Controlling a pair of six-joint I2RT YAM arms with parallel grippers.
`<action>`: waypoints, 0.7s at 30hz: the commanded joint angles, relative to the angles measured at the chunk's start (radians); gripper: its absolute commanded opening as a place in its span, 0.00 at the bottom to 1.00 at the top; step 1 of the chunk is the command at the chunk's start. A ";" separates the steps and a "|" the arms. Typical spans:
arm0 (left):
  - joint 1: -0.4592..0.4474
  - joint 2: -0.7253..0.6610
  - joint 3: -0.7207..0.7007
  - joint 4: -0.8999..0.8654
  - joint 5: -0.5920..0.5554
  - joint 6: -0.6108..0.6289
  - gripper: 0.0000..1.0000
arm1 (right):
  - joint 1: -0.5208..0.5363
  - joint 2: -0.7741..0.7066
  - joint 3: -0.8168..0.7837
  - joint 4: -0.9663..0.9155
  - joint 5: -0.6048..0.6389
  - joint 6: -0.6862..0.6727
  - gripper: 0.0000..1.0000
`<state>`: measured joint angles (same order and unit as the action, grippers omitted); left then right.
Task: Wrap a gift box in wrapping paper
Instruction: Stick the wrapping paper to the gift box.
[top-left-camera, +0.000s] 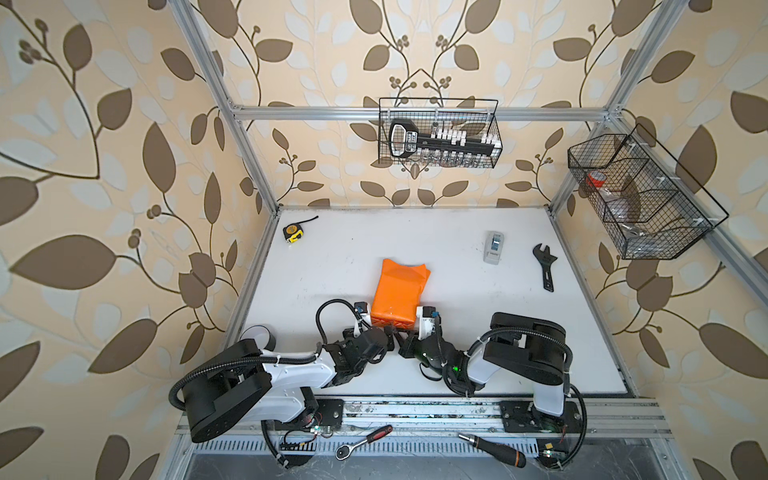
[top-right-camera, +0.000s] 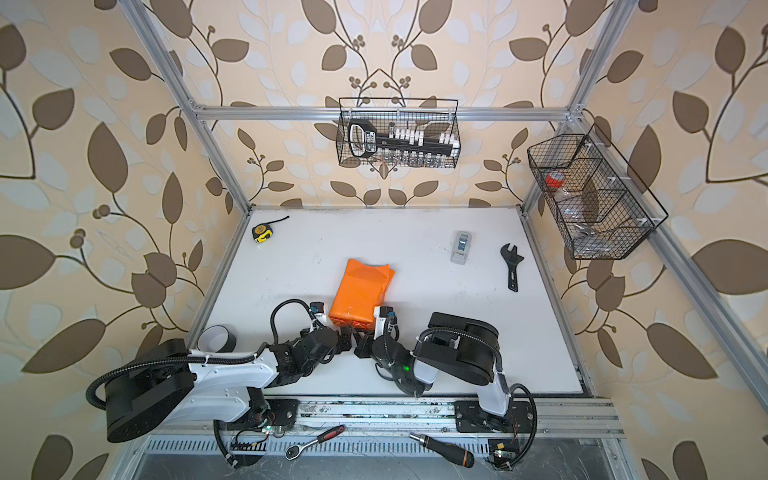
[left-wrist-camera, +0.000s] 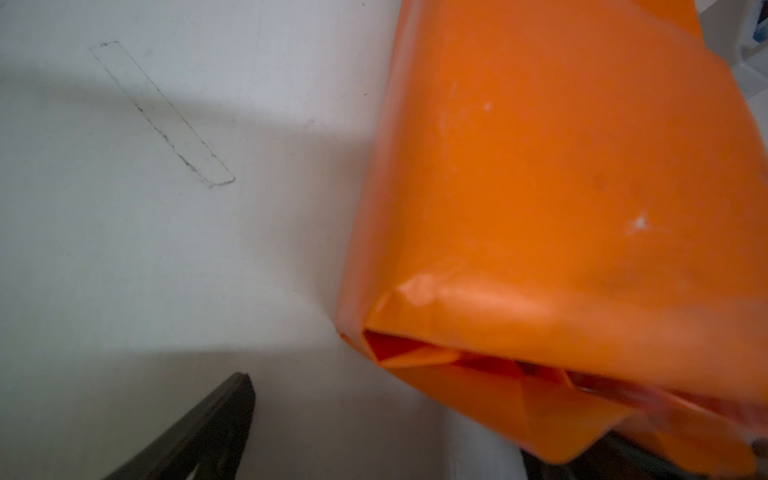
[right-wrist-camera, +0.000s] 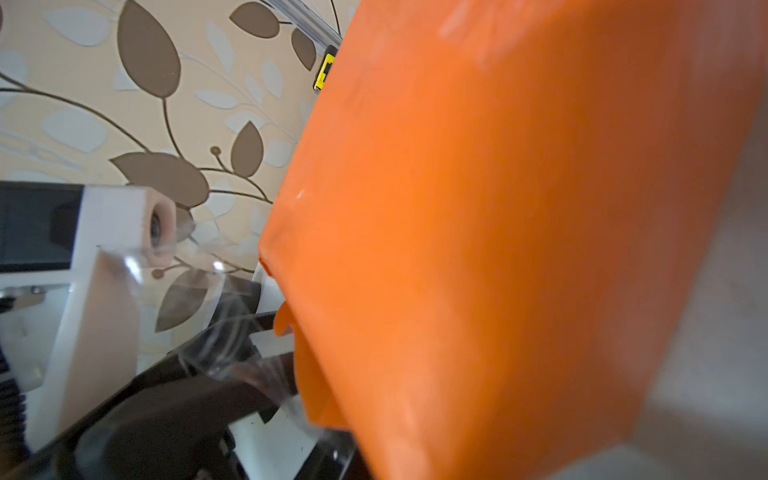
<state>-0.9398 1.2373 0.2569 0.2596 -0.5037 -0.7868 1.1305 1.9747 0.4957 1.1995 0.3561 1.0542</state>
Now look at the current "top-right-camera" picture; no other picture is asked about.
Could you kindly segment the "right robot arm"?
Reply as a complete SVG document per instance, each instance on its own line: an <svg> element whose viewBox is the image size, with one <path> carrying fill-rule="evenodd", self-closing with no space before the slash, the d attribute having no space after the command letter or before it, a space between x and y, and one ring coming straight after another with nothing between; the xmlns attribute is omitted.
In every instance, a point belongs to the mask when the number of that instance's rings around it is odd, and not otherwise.
<svg viewBox="0 0 768 480"><path fill-rule="evenodd" d="M510 384L504 373L499 331L491 324L434 312L413 349L399 342L399 324L390 307L377 308L371 330L353 328L354 353L370 358L382 378L418 398L442 374L472 387L477 399L454 403L460 433L533 435L538 412L529 389Z"/></svg>

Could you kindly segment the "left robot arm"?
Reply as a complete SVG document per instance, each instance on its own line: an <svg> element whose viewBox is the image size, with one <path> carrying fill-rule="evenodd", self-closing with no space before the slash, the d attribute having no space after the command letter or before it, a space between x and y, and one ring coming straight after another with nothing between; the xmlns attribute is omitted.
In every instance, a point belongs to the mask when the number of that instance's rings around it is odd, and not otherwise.
<svg viewBox="0 0 768 480"><path fill-rule="evenodd" d="M310 325L293 340L280 341L271 319L271 341L253 353L188 350L181 341L169 340L98 377L85 398L105 412L108 441L127 442L172 422L256 430L286 425L286 414L269 404L265 391L309 377L351 350L354 336L349 326L331 326L321 303L298 304Z"/></svg>

